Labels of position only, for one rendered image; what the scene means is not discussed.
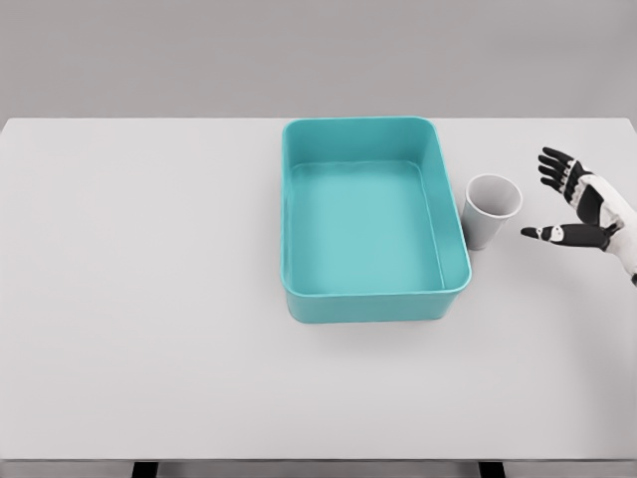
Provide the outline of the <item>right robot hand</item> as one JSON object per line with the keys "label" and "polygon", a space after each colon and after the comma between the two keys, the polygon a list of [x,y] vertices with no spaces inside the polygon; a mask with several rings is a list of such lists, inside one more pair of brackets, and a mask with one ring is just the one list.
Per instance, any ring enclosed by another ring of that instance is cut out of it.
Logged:
{"label": "right robot hand", "polygon": [[618,259],[637,289],[637,209],[605,178],[560,150],[545,146],[537,157],[540,183],[573,208],[576,223],[524,227],[521,234],[552,245],[596,249]]}

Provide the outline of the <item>white paper cup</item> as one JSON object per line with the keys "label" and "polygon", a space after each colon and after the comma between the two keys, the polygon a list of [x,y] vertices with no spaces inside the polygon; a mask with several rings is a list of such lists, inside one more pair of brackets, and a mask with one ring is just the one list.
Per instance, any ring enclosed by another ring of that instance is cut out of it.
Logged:
{"label": "white paper cup", "polygon": [[465,189],[461,214],[467,247],[472,251],[485,249],[522,206],[522,192],[508,178],[490,173],[473,177]]}

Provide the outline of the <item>teal plastic basket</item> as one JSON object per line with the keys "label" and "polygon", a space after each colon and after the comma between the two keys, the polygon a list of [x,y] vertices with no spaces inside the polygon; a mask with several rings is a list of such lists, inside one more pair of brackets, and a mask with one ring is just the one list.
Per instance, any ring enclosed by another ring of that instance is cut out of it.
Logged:
{"label": "teal plastic basket", "polygon": [[280,277],[300,323],[435,321],[471,281],[429,119],[288,122],[280,203]]}

